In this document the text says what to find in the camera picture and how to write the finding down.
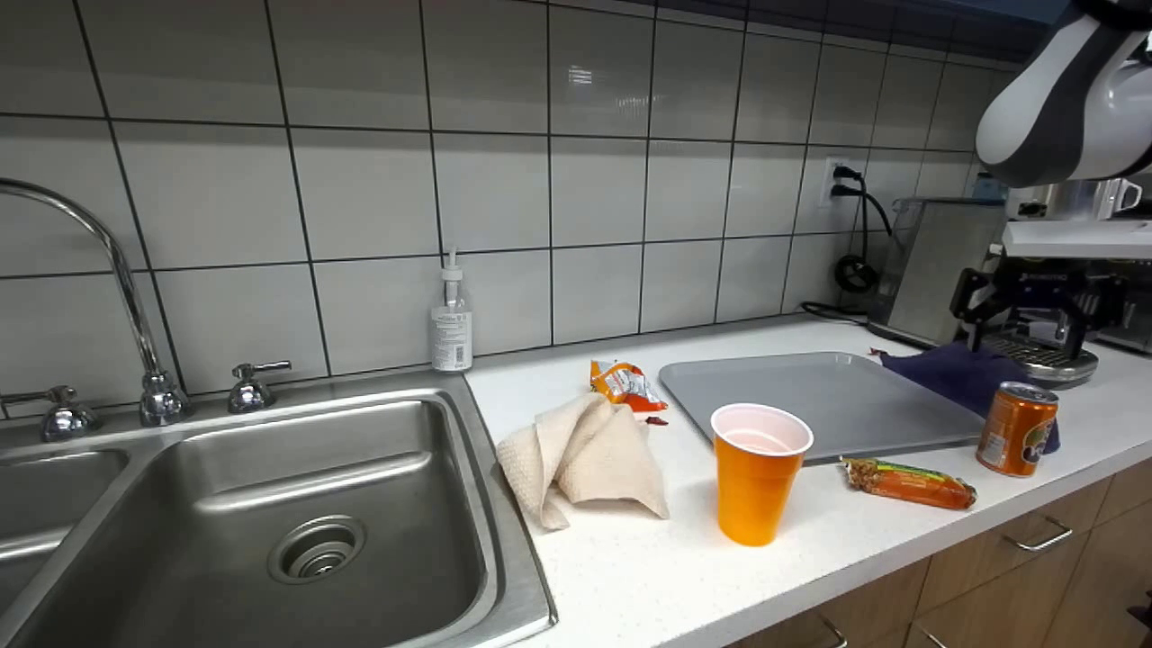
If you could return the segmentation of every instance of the stainless steel sink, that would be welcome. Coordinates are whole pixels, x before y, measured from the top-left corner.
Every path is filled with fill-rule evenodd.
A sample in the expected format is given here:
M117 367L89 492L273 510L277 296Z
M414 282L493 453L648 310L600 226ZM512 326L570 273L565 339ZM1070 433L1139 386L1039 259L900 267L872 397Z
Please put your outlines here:
M0 460L0 616L117 476L121 453Z
M2 616L14 643L504 643L553 620L465 382L134 439L117 488Z

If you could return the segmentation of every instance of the snack package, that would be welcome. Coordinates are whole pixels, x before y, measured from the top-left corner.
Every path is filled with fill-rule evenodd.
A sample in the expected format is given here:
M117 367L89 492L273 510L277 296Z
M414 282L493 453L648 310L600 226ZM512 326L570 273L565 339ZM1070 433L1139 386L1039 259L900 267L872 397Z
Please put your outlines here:
M837 471L851 488L863 488L893 500L915 500L915 505L951 507L951 510L966 510L977 505L977 488L966 478L915 468L915 464L837 457Z
M654 400L654 390L636 363L589 360L588 386L613 404L627 404L633 415L666 410L666 404Z

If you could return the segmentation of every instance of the faucet handle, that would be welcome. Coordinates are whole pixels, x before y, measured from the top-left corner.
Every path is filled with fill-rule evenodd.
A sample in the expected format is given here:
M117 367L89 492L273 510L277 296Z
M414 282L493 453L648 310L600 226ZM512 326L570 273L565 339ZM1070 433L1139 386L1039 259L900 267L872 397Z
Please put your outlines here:
M14 408L14 404L50 404L50 410L44 415L39 439L68 439L68 434L98 429L98 415L87 410L87 408L75 408L75 390L68 390L68 386L54 386L54 390L44 390L44 392L8 392L8 397L0 397L0 418L2 422L12 422L8 408Z
M277 375L291 372L291 363L236 363L231 375L236 378L227 392L227 410L245 415L245 410L264 410L277 404L273 390L259 382L259 375Z

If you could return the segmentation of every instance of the white tiled wall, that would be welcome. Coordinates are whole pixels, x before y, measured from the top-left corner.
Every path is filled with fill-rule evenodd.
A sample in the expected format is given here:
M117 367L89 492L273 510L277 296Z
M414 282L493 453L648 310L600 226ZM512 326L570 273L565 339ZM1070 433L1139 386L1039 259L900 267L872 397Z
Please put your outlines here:
M1004 74L621 0L0 0L0 176L114 230L205 392L236 360L420 367L450 246L480 354L831 298L831 165L890 204L967 195ZM101 248L0 217L0 392L128 400Z

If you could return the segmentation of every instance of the drawer handle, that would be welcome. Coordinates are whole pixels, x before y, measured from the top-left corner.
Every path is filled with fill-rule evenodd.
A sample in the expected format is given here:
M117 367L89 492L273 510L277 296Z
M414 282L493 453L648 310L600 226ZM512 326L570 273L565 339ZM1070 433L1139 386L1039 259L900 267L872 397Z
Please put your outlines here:
M1051 518L1051 514L1045 514L1045 522L1053 525L1057 531L1047 537L1047 541L1035 541L1035 542L1027 542L1027 541L1016 541L1016 537L1004 537L1004 541L1009 541L1013 546L1027 549L1027 555L1045 555L1045 549L1051 549L1053 542L1065 542L1065 541L1077 537L1073 525L1065 525L1065 522L1057 522L1057 518Z
M823 625L828 625L828 632L834 637L834 648L851 648L851 637L842 637L842 631L831 624L831 620L823 620L823 616L817 616Z
M917 632L926 632L926 640L933 643L933 648L948 648L933 631L926 631L926 625L915 625Z

